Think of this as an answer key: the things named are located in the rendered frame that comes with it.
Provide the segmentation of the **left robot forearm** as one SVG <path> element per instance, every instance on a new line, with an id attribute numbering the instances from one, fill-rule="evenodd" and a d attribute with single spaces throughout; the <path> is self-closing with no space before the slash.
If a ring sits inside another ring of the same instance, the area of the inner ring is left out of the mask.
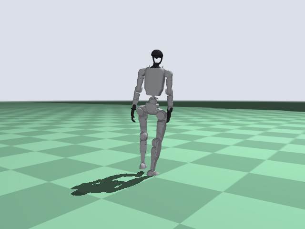
<path id="1" fill-rule="evenodd" d="M 136 108 L 137 108 L 137 104 L 138 104 L 138 101 L 139 101 L 140 94 L 136 92 L 136 88 L 137 88 L 137 86 L 135 87 L 134 97 L 133 97 L 133 101 L 132 101 L 133 102 L 132 106 L 135 104 Z"/>

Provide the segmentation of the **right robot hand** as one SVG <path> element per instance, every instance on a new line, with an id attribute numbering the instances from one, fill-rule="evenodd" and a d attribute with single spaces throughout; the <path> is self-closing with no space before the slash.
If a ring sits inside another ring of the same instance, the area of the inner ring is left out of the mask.
<path id="1" fill-rule="evenodd" d="M 171 107 L 170 110 L 167 110 L 167 122 L 168 123 L 170 121 L 170 118 L 171 118 L 171 112 L 172 112 L 173 108 Z"/>

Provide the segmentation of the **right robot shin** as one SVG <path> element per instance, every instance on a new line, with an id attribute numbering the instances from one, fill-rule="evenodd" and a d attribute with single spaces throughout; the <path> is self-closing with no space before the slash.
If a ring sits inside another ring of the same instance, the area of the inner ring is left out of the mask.
<path id="1" fill-rule="evenodd" d="M 161 142 L 161 140 L 158 140 L 157 143 L 156 143 L 156 147 L 152 147 L 152 149 L 151 149 L 151 167 L 150 167 L 150 170 L 152 169 L 153 172 L 155 171 L 156 163 L 157 163 L 157 160 L 160 156 L 161 148 L 162 148 L 162 142 Z"/>

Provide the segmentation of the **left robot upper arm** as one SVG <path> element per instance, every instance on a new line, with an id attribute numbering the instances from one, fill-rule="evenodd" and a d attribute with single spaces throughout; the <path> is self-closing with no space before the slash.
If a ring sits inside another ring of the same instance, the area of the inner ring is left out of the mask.
<path id="1" fill-rule="evenodd" d="M 142 83 L 143 83 L 143 80 L 144 80 L 145 69 L 146 68 L 142 68 L 138 71 L 136 92 L 139 92 L 139 93 L 142 92 Z"/>

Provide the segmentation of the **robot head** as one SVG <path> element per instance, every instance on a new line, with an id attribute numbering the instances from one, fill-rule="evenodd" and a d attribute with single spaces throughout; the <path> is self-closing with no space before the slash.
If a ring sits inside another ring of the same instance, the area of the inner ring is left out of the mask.
<path id="1" fill-rule="evenodd" d="M 152 56 L 152 59 L 153 59 L 153 66 L 151 68 L 160 68 L 159 64 L 162 62 L 163 53 L 160 50 L 154 50 L 154 51 L 152 51 L 151 56 Z M 161 58 L 161 61 L 160 62 L 155 62 L 154 58 L 156 58 L 156 59 Z"/>

